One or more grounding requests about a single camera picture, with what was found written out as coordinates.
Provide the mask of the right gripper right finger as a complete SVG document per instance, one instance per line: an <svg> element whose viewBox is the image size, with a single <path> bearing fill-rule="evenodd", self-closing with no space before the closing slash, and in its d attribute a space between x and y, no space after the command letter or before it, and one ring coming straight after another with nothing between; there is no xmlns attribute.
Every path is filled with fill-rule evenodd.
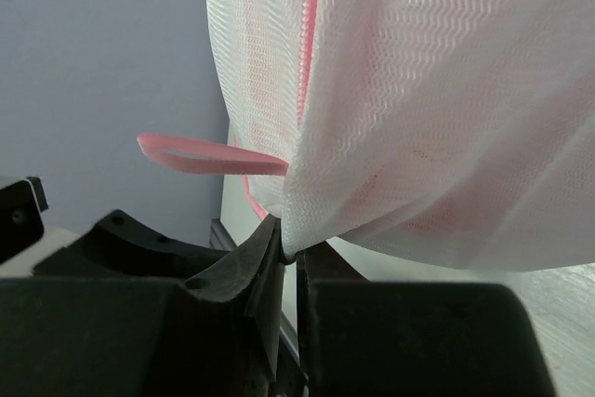
<svg viewBox="0 0 595 397"><path fill-rule="evenodd" d="M299 358L313 396L552 396L506 286L373 282L330 245L297 256Z"/></svg>

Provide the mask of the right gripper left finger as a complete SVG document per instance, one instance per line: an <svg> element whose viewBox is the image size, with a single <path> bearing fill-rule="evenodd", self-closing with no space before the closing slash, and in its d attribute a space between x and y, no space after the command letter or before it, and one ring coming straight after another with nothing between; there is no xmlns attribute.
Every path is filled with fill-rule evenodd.
<svg viewBox="0 0 595 397"><path fill-rule="evenodd" d="M204 299L202 272L3 279L2 394L272 395L237 315Z"/></svg>

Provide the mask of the white mesh laundry bag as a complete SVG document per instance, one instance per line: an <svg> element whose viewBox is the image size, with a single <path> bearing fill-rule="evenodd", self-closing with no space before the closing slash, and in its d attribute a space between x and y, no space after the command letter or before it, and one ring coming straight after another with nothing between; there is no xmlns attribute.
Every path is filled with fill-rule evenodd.
<svg viewBox="0 0 595 397"><path fill-rule="evenodd" d="M230 146L288 257L339 237L457 269L594 259L594 0L206 0Z"/></svg>

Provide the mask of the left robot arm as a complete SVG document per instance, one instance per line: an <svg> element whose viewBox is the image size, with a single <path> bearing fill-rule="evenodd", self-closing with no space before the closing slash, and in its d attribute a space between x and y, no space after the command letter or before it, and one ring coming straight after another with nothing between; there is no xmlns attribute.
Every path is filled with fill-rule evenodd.
<svg viewBox="0 0 595 397"><path fill-rule="evenodd" d="M113 210L78 235L47 227L48 203L38 177L1 177L1 277L163 276L187 278L228 254L169 238Z"/></svg>

